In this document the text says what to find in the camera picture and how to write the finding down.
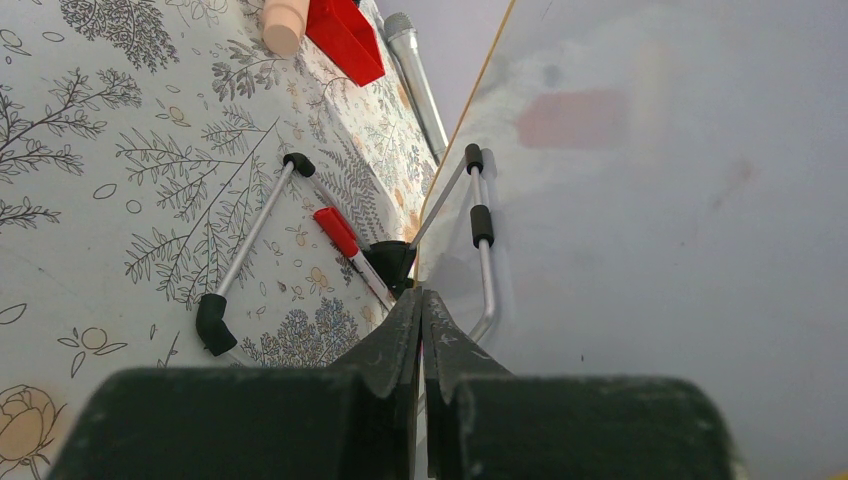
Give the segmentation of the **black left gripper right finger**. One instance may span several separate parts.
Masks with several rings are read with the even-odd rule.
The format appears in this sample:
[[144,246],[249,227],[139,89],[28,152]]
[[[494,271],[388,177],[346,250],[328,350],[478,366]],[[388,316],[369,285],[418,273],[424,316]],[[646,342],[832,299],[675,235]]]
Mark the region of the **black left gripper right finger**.
[[732,479],[724,419],[691,382],[520,376],[421,298],[429,475],[435,479]]

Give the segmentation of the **yellow framed whiteboard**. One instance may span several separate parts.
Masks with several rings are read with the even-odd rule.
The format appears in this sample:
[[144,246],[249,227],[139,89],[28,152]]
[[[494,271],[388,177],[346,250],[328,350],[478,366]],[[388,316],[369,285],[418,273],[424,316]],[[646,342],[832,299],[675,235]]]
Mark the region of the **yellow framed whiteboard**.
[[847,469],[847,5],[514,1],[419,254],[517,374],[689,380],[752,479]]

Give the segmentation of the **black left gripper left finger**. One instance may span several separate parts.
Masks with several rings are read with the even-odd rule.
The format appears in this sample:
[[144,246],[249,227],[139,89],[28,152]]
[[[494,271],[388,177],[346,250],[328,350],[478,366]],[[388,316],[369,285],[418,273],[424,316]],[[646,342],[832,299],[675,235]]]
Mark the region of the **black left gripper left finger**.
[[323,368],[120,371],[94,392],[53,479],[410,479],[420,289]]

